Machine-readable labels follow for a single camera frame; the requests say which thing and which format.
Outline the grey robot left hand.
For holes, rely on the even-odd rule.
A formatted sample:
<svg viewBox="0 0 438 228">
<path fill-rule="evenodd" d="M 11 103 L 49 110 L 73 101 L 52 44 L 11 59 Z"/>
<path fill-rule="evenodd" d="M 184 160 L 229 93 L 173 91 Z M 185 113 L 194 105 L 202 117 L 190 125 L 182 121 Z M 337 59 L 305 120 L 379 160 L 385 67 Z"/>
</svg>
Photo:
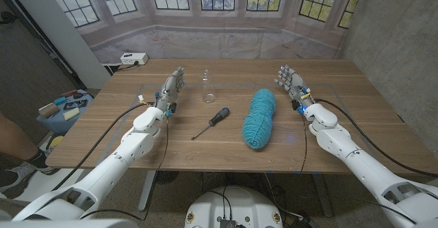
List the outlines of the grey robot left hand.
<svg viewBox="0 0 438 228">
<path fill-rule="evenodd" d="M 176 102 L 184 85 L 184 68 L 179 66 L 164 82 L 155 107 L 165 112 L 171 103 Z"/>
</svg>

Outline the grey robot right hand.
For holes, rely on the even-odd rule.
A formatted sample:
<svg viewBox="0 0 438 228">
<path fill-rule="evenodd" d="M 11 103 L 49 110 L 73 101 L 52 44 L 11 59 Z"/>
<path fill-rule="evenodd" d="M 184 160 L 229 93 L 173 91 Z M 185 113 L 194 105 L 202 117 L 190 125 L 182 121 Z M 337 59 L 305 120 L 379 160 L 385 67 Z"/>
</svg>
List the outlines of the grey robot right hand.
<svg viewBox="0 0 438 228">
<path fill-rule="evenodd" d="M 290 66 L 280 68 L 274 82 L 282 87 L 292 99 L 292 103 L 301 106 L 303 110 L 315 103 L 311 97 L 311 90 L 307 87 L 302 77 Z"/>
</svg>

